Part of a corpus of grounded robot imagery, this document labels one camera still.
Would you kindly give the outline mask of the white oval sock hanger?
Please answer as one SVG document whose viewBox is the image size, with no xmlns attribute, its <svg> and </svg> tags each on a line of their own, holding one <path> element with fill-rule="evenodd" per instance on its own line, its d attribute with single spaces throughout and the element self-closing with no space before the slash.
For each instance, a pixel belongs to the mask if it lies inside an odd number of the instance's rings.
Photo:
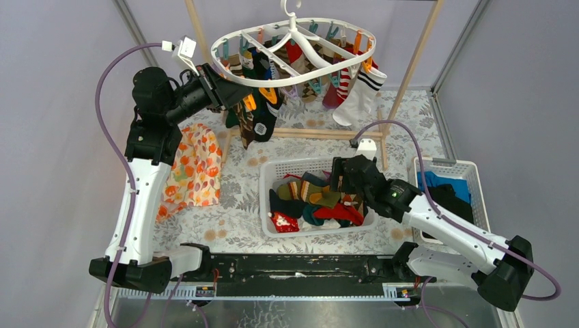
<svg viewBox="0 0 579 328">
<path fill-rule="evenodd" d="M 214 42 L 210 54 L 225 77 L 249 87 L 272 88 L 321 81 L 345 68 L 373 68 L 376 38 L 370 31 L 332 18 L 298 18 L 286 1 L 280 2 L 280 8 L 286 20 L 234 31 Z M 242 64 L 249 63 L 244 54 L 253 47 L 266 56 L 271 68 L 285 75 L 272 73 L 265 80 L 235 75 L 223 63 L 231 40 L 239 42 Z"/>
</svg>

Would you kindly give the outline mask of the green white yellow sock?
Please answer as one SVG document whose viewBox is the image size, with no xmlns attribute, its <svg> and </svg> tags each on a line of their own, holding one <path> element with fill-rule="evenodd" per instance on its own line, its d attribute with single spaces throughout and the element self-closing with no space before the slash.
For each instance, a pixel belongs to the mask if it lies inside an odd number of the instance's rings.
<svg viewBox="0 0 579 328">
<path fill-rule="evenodd" d="M 240 125 L 240 119 L 238 117 L 238 114 L 239 114 L 241 109 L 242 109 L 242 105 L 239 102 L 227 110 L 227 115 L 225 118 L 226 128 L 233 128 L 235 126 Z"/>
</svg>

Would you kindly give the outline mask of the brown argyle sock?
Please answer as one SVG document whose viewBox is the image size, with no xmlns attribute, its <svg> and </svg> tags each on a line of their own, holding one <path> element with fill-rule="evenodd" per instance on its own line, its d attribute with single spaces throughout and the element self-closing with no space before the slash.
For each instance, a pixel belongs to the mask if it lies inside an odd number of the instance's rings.
<svg viewBox="0 0 579 328">
<path fill-rule="evenodd" d="M 240 123 L 242 145 L 244 149 L 247 150 L 249 145 L 255 141 L 253 113 L 246 109 L 245 105 L 239 104 L 238 109 L 236 110 L 236 115 Z"/>
</svg>

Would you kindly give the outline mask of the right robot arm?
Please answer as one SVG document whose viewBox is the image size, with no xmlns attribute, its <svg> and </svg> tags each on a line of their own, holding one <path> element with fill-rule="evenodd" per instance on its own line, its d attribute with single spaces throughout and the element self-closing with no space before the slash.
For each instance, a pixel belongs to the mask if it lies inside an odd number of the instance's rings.
<svg viewBox="0 0 579 328">
<path fill-rule="evenodd" d="M 535 272 L 533 248 L 525 238 L 507 239 L 471 224 L 432 204 L 409 182 L 386 178 L 363 155 L 333 158 L 330 187 L 360 196 L 378 216 L 426 232 L 454 251 L 443 254 L 405 242 L 391 264 L 398 280 L 407 282 L 415 275 L 446 279 L 476 290 L 501 310 L 517 308 Z"/>
</svg>

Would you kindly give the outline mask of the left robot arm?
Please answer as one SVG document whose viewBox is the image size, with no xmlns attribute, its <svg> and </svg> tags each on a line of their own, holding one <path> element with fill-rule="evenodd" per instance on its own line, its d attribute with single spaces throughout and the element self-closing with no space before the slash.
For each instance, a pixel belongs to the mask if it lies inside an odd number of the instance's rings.
<svg viewBox="0 0 579 328">
<path fill-rule="evenodd" d="M 223 78 L 209 64 L 179 87 L 158 67 L 138 71 L 132 83 L 135 116 L 121 155 L 128 171 L 122 205 L 111 242 L 90 261 L 89 274 L 114 287 L 160 294 L 183 273 L 202 281 L 212 271 L 206 246 L 152 246 L 163 187 L 182 140 L 178 125 L 204 109 L 232 108 L 251 88 Z"/>
</svg>

